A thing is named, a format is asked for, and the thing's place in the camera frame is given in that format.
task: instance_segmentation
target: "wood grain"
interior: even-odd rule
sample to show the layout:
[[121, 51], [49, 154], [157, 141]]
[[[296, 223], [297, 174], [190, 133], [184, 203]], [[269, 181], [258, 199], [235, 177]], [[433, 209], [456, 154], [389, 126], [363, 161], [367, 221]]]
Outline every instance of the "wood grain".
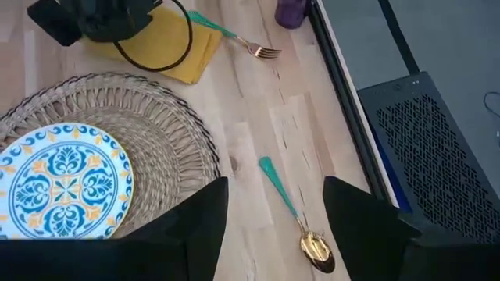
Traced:
[[[200, 82], [187, 86], [125, 62], [96, 58], [76, 43], [57, 45], [26, 16], [33, 0], [3, 0], [0, 114], [25, 96], [74, 75], [119, 71], [157, 80], [185, 98], [211, 130], [230, 178], [230, 206], [215, 280], [349, 280], [324, 211], [325, 176], [368, 191], [359, 159], [309, 21], [297, 30], [273, 18], [277, 0], [184, 0], [252, 41], [283, 50], [272, 62], [225, 40]], [[300, 216], [334, 249], [333, 274], [302, 255], [299, 228], [257, 161], [269, 155]]]

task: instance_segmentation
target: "gold fork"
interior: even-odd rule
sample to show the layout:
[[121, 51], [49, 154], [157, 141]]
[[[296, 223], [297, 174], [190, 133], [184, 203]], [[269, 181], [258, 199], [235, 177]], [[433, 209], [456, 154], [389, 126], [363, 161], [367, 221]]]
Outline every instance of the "gold fork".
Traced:
[[238, 41], [241, 43], [243, 46], [245, 46], [250, 54], [253, 56], [260, 58], [260, 59], [275, 59], [278, 56], [280, 56], [281, 50], [275, 50], [272, 48], [264, 48], [263, 46], [250, 42], [248, 40], [245, 40], [236, 34], [230, 32], [229, 30], [218, 26], [217, 24], [211, 22], [209, 19], [205, 18], [202, 14], [196, 11], [189, 11], [187, 12], [189, 15], [189, 18], [192, 22], [201, 24], [206, 27], [213, 28], [215, 30], [219, 30], [222, 32], [222, 34], [225, 37], [228, 38], [233, 38], [234, 40]]

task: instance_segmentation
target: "blue and white plate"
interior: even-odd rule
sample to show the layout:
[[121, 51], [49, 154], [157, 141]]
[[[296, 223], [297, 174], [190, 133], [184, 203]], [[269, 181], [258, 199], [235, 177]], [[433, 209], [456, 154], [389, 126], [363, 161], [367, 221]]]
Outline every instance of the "blue and white plate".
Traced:
[[0, 238], [108, 238], [134, 189], [130, 160], [96, 127], [34, 130], [0, 154]]

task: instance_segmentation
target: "spoon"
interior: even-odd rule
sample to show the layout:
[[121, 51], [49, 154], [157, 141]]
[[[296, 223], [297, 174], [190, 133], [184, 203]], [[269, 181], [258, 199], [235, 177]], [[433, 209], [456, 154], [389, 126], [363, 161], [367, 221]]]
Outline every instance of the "spoon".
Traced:
[[300, 248], [304, 252], [305, 256], [309, 259], [312, 265], [314, 265], [314, 267], [321, 272], [332, 273], [335, 269], [335, 260], [330, 247], [328, 247], [327, 242], [321, 235], [305, 229], [304, 225], [302, 225], [302, 222], [298, 218], [297, 210], [291, 203], [287, 191], [284, 189], [283, 184], [276, 173], [273, 162], [271, 162], [271, 158], [267, 156], [262, 157], [259, 160], [259, 165], [280, 193], [285, 204], [288, 206], [288, 209], [290, 209], [291, 214], [297, 220], [302, 233], [300, 238]]

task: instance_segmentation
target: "wicker charger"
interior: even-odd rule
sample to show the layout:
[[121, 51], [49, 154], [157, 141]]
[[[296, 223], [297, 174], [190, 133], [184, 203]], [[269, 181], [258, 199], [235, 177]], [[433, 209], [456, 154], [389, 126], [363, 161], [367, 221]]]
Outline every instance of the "wicker charger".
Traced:
[[185, 100], [144, 77], [89, 74], [24, 99], [0, 119], [0, 151], [29, 131], [61, 122], [101, 128], [129, 155], [134, 195], [113, 237], [152, 221], [220, 176], [203, 122]]

